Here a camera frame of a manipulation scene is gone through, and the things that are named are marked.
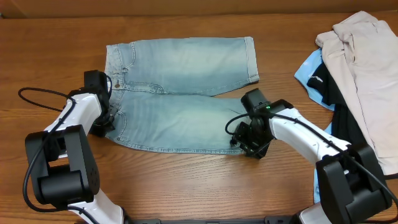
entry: wood grain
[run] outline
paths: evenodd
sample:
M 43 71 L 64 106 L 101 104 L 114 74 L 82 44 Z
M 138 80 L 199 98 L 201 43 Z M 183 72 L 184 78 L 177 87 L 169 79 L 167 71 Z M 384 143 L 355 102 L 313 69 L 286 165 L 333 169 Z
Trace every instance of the wood grain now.
M 374 13 L 398 32 L 396 12 Z M 68 93 L 83 86 L 83 72 L 104 69 L 105 46 L 141 39 L 254 38 L 261 80 L 221 95 L 240 98 L 260 88 L 270 100 L 292 102 L 325 128 L 331 112 L 312 102 L 293 75 L 316 49 L 315 37 L 350 14 L 271 14 L 206 17 L 109 17 L 0 21 L 0 223 L 73 223 L 68 212 L 41 214 L 25 205 L 24 138 L 57 116 L 17 96 L 24 86 Z M 27 94 L 61 108 L 57 96 Z M 260 161 L 244 156 L 159 154 L 89 136 L 101 188 L 133 218 L 261 218 L 291 215 L 312 204 L 313 167 L 291 147 L 273 141 Z M 398 181 L 388 182 L 398 194 Z M 379 218 L 392 218 L 392 208 Z
M 193 16 L 397 10 L 396 0 L 2 0 L 8 18 Z

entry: blue fabric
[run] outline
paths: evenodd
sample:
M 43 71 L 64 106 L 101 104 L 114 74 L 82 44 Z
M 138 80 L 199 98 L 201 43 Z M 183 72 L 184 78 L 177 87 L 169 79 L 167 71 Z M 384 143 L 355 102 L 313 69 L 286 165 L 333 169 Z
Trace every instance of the blue fabric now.
M 307 89 L 308 96 L 310 97 L 311 100 L 315 101 L 324 108 L 334 111 L 335 105 L 329 106 L 322 103 L 323 97 L 318 92 L 318 90 L 307 86 L 308 80 L 310 79 L 310 77 L 313 75 L 313 73 L 321 63 L 322 63 L 322 50 L 318 49 L 312 52 L 312 54 L 304 61 L 304 63 L 294 74 L 294 77 L 304 86 L 305 89 Z
M 119 109 L 106 137 L 154 152 L 241 154 L 224 131 L 246 113 L 239 99 L 212 98 L 259 80 L 254 42 L 245 38 L 140 40 L 107 46 Z M 229 128 L 234 131 L 242 118 Z
M 295 73 L 294 77 L 304 86 L 304 88 L 308 92 L 308 96 L 310 97 L 311 100 L 315 101 L 319 105 L 334 111 L 335 110 L 335 105 L 326 105 L 322 103 L 322 95 L 318 92 L 318 90 L 310 88 L 307 86 L 307 82 L 310 79 L 310 77 L 313 75 L 315 70 L 319 67 L 319 65 L 322 63 L 322 50 L 318 49 L 304 61 L 304 63 L 300 66 L 300 68 L 297 70 Z M 329 126 L 325 129 L 325 132 L 328 134 L 331 134 L 331 123 Z M 319 185 L 318 185 L 318 176 L 317 176 L 317 170 L 314 170 L 314 176 L 313 176 L 313 201 L 314 203 L 318 203 L 320 201 L 320 195 L 319 195 Z
M 328 125 L 328 127 L 325 129 L 325 132 L 328 134 L 331 134 L 331 123 Z M 321 201 L 320 195 L 319 195 L 319 184 L 318 184 L 318 175 L 317 175 L 317 170 L 314 169 L 313 171 L 313 202 L 318 203 Z

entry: wooden wall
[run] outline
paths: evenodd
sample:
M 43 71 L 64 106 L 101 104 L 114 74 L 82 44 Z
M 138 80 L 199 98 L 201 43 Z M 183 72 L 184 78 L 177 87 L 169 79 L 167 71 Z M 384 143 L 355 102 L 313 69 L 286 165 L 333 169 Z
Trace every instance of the wooden wall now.
M 0 0 L 8 18 L 388 11 L 398 0 Z

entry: beige pants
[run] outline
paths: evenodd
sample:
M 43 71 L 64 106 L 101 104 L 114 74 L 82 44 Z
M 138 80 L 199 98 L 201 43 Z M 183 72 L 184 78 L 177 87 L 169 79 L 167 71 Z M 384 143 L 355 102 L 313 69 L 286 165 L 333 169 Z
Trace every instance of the beige pants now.
M 398 173 L 398 38 L 358 12 L 315 42 L 384 175 Z

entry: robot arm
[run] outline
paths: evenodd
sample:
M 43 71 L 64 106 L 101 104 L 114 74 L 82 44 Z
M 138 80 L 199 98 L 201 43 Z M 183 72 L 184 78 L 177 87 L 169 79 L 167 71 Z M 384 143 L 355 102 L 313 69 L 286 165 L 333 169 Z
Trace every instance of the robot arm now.
M 340 140 L 324 132 L 322 129 L 306 120 L 297 109 L 287 108 L 278 112 L 277 114 L 295 118 L 306 123 L 329 141 L 332 141 L 334 144 L 336 144 L 340 149 L 347 150 L 349 142 Z M 314 166 L 318 161 L 322 160 L 324 156 L 334 156 L 338 154 L 338 151 L 330 147 L 327 142 L 322 141 L 307 128 L 295 123 L 294 121 L 287 121 L 282 118 L 273 117 L 269 120 L 269 127 L 271 129 L 272 135 L 276 139 L 286 142 L 292 146 L 292 148 L 299 152 Z
M 85 72 L 85 86 L 89 88 L 71 91 L 69 95 L 75 100 L 75 107 L 44 146 L 44 153 L 39 154 L 31 173 L 32 184 L 36 199 L 41 204 L 50 203 L 61 209 L 82 208 L 98 223 L 128 224 L 131 220 L 124 210 L 112 203 L 100 189 L 98 168 L 86 138 L 89 133 L 102 137 L 113 129 L 111 122 L 116 111 L 109 107 L 109 95 L 105 91 L 108 88 L 104 80 L 104 73 Z M 44 136 L 71 107 L 72 101 L 67 100 L 63 111 L 50 126 L 26 137 L 29 163 Z M 49 162 L 64 157 L 69 157 L 68 165 L 49 166 Z M 81 216 L 87 223 L 93 223 L 79 211 L 71 212 Z
M 52 204 L 56 208 L 78 207 L 86 210 L 98 223 L 131 224 L 126 212 L 110 201 L 100 189 L 98 168 L 87 140 L 87 134 L 103 137 L 113 130 L 112 121 L 116 110 L 109 105 L 106 75 L 99 71 L 85 72 L 85 87 L 69 94 L 76 105 L 68 118 L 57 128 L 50 141 L 32 168 L 32 185 L 36 199 L 41 204 Z M 301 121 L 321 133 L 342 150 L 346 150 L 373 174 L 382 178 L 382 171 L 370 147 L 351 147 L 348 142 L 325 133 L 303 116 L 288 102 L 266 101 L 259 90 L 253 90 L 242 98 L 242 103 L 252 119 L 251 124 L 241 123 L 231 143 L 238 144 L 247 156 L 264 157 L 272 139 L 280 139 L 317 167 L 320 180 L 321 204 L 306 209 L 300 214 L 301 223 L 316 223 L 330 220 L 332 223 L 356 223 L 373 216 L 391 206 L 391 198 L 375 183 L 361 176 L 337 151 L 329 147 L 313 132 L 298 124 Z M 54 128 L 60 118 L 72 106 L 67 101 L 60 116 L 39 133 L 29 134 L 25 139 L 29 163 L 44 137 Z M 256 116 L 257 112 L 284 115 L 295 121 L 276 116 Z M 69 157 L 69 164 L 50 167 L 49 162 Z M 86 222 L 86 215 L 72 210 Z
M 239 124 L 231 143 L 239 143 L 247 156 L 260 159 L 266 155 L 271 140 L 280 139 L 317 168 L 321 206 L 304 210 L 301 223 L 359 223 L 392 205 L 386 189 L 355 164 L 386 185 L 370 146 L 352 146 L 327 134 L 303 118 L 290 103 L 268 102 L 258 89 L 246 93 L 241 101 L 252 121 Z

